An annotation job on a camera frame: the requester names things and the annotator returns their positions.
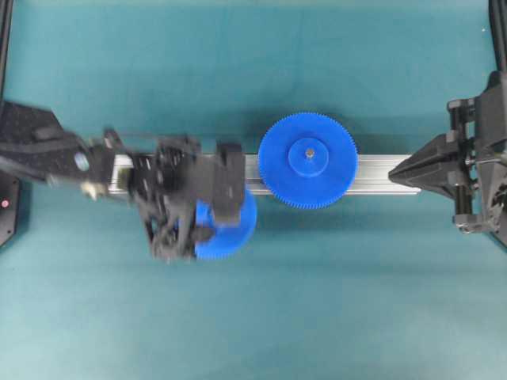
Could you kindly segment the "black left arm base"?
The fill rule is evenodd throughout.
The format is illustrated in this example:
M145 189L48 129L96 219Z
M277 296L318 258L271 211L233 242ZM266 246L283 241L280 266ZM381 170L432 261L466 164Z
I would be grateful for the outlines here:
M4 246L16 233L21 182L16 177L1 172L0 191L0 238L1 246Z

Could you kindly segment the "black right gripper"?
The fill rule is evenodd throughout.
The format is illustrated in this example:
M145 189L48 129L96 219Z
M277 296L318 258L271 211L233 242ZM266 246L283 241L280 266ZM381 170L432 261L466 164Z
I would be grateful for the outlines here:
M458 171L421 172L448 157L440 134L388 173L391 181L442 196L455 196L453 222L465 234L506 233L506 73L490 74L476 97L448 102L458 144Z

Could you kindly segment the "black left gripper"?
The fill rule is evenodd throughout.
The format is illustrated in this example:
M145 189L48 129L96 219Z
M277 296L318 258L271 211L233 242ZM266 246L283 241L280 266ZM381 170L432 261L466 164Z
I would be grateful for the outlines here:
M129 154L133 168L129 196L138 207L151 255L172 261L195 260L196 243L209 241L215 229L196 225L195 196L185 183L198 155L198 140L187 135L164 136L153 153ZM237 226L245 199L246 157L235 142L218 142L215 152L212 210L219 226Z

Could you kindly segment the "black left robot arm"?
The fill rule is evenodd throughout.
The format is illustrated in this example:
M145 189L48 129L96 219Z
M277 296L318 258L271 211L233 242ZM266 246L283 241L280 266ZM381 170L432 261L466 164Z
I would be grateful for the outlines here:
M246 157L234 142L206 154L188 135L158 138L151 153L123 144L113 129L86 142L55 114L1 106L1 169L45 184L71 184L89 198L133 203L153 257L195 259L220 226L236 227L246 201Z

